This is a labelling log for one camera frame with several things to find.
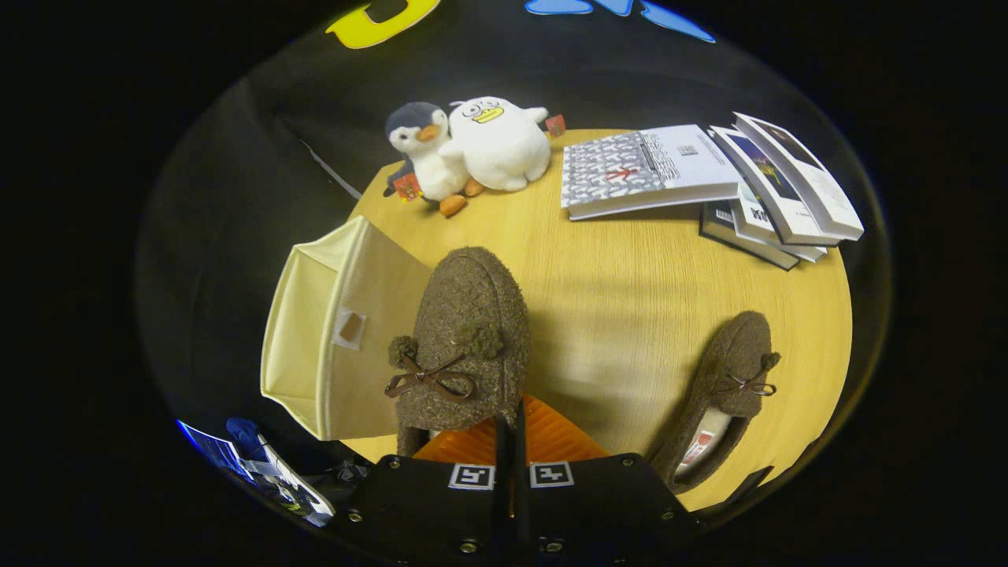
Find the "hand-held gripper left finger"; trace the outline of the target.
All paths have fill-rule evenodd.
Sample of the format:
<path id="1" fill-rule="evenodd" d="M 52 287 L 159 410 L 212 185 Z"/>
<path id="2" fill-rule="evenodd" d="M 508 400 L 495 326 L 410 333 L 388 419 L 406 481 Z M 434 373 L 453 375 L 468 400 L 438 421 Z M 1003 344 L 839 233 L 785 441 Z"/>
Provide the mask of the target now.
<path id="1" fill-rule="evenodd" d="M 380 566 L 504 566 L 513 428 L 493 465 L 382 457 L 335 513 L 335 538 Z"/>

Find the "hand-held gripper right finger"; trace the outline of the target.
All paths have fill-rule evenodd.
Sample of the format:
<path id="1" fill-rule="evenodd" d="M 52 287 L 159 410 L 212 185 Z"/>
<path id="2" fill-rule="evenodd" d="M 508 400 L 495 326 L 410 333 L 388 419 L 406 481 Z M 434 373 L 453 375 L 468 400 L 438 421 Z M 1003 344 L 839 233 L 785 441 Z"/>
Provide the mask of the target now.
<path id="1" fill-rule="evenodd" d="M 516 513 L 533 565 L 671 565 L 701 521 L 644 456 L 605 451 L 547 403 L 522 401 Z"/>

